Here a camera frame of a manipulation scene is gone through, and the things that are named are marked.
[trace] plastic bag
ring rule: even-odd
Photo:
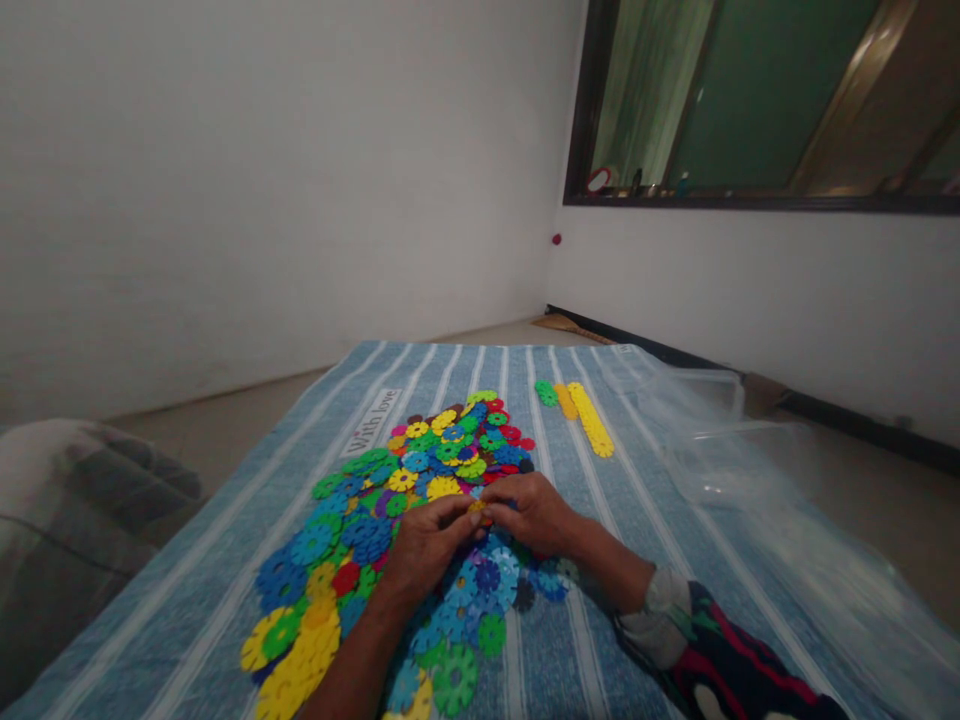
[[[878,703],[898,717],[960,718],[960,642],[889,562],[807,503],[819,487],[809,429],[731,423],[741,394],[704,393],[645,353],[613,367],[604,370],[611,388],[635,395],[662,428],[680,493],[739,511],[774,573]]]
[[[873,548],[796,507],[743,521],[834,651],[905,718],[960,717],[960,642]]]

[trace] floor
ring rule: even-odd
[[[592,345],[577,335],[510,323],[439,338],[467,345]],[[323,375],[318,370],[111,424],[154,441],[196,470],[213,494],[247,453]],[[778,412],[781,422],[800,421]],[[851,437],[810,424],[822,484],[815,502],[841,528],[873,545],[934,612],[960,632],[960,481]]]

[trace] forearm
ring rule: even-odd
[[[565,553],[593,576],[623,614],[639,612],[656,566],[633,553],[598,522],[577,516]]]
[[[387,670],[416,603],[378,586],[337,652],[320,687],[307,701],[304,720],[369,720],[376,716]]]

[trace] sleeve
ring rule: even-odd
[[[620,644],[688,718],[847,717],[730,622],[706,588],[668,568],[654,575],[644,609],[614,624]]]

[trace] green curtain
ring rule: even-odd
[[[593,169],[660,184],[715,0],[622,0]]]

